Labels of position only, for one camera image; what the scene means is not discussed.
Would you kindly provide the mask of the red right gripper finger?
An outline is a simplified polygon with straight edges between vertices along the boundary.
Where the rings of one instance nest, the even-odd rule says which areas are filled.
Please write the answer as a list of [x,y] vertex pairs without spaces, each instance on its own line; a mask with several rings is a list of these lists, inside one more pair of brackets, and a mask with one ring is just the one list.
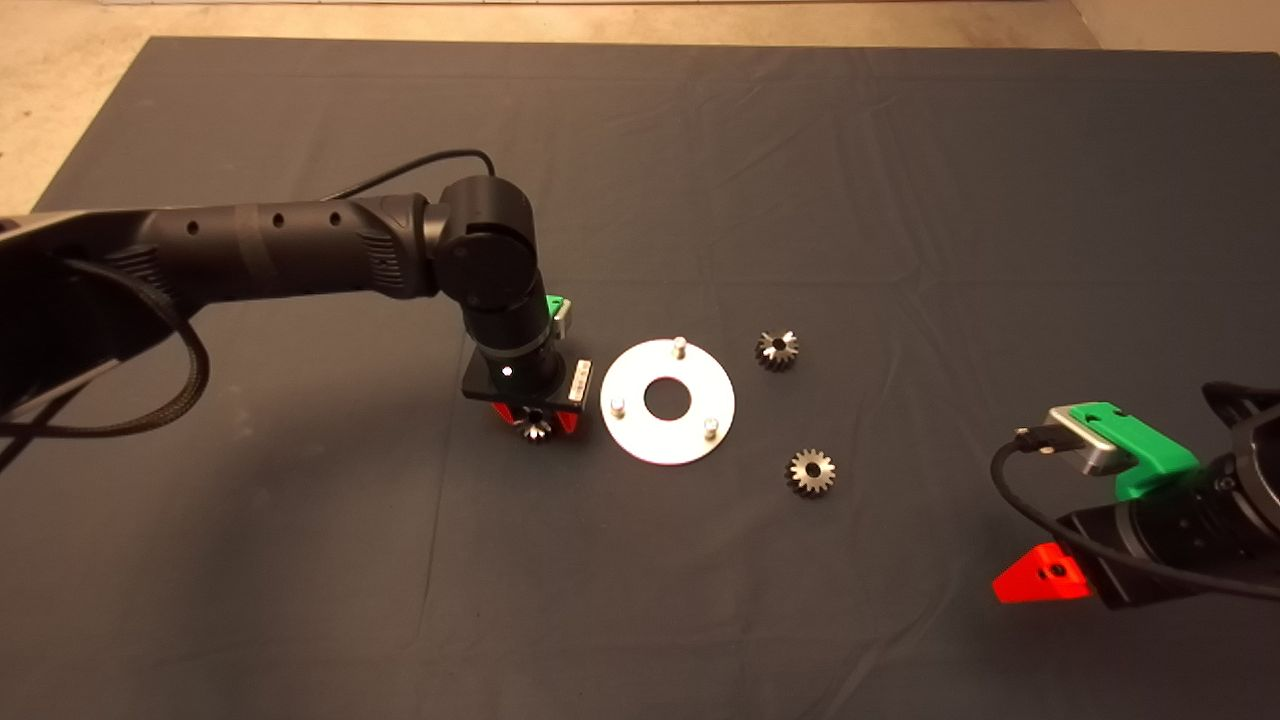
[[1000,603],[1083,600],[1093,594],[1075,559],[1056,542],[1028,550],[992,580]]

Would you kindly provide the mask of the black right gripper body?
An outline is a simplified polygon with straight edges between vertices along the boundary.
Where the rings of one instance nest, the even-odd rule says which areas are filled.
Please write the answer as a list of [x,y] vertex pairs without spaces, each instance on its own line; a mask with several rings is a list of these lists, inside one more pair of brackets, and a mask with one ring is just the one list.
[[[1126,505],[1102,505],[1068,512],[1059,518],[1068,529],[1105,544],[1128,557],[1149,560]],[[1102,605],[1110,610],[1142,609],[1166,600],[1166,585],[1142,571],[1103,559],[1075,541],[1065,542],[1068,552],[1085,575]]]

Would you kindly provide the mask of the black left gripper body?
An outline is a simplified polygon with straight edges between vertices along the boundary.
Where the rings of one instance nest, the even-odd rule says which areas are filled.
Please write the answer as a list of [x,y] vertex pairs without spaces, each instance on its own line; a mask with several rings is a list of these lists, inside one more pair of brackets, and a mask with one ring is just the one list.
[[550,350],[525,357],[475,351],[463,378],[466,398],[544,413],[581,413],[593,388],[593,361]]

